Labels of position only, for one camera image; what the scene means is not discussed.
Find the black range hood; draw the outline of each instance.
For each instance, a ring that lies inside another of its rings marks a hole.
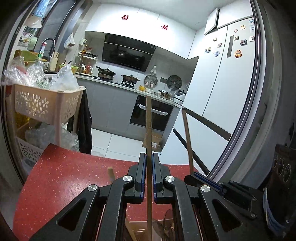
[[[106,34],[102,61],[146,72],[156,46],[113,34]]]

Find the plastic basket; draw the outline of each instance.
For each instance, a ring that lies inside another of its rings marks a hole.
[[[17,129],[16,139],[19,144],[22,156],[27,157],[28,159],[36,163],[41,157],[43,150],[25,141],[25,132],[28,129],[29,123],[26,123],[19,129]]]
[[[49,125],[65,123],[75,114],[83,90],[83,86],[75,91],[51,91],[14,85],[15,111]]]

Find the kitchen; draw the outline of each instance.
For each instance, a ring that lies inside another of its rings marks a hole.
[[[79,21],[74,14],[67,20],[51,73],[63,63],[78,68],[92,116],[93,155],[137,161],[145,152],[145,97],[151,95],[161,163],[188,163],[180,112],[185,108],[194,165],[205,175],[214,169],[249,95],[256,39],[248,0],[213,4],[204,4],[200,16],[178,15],[179,21],[164,9],[159,14],[152,6],[101,1],[91,3]],[[65,49],[71,33],[75,45]]]

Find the stovetop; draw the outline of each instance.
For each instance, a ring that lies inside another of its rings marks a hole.
[[[96,79],[96,80],[103,80],[103,81],[107,81],[107,82],[110,82],[110,83],[114,83],[114,84],[117,84],[117,85],[122,85],[122,86],[126,86],[126,87],[129,87],[129,88],[132,88],[132,89],[136,89],[134,88],[134,85],[135,83],[133,82],[129,82],[129,81],[122,81],[121,83],[115,83],[113,82],[112,80],[110,79],[106,79],[106,78],[103,78],[103,77],[98,77],[98,76],[93,76],[93,79]]]

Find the rice cooker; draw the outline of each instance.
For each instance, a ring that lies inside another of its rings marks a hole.
[[[183,101],[185,99],[185,96],[186,96],[186,94],[185,94],[184,91],[178,90],[178,92],[174,96],[174,102],[176,102],[177,104],[182,105]]]

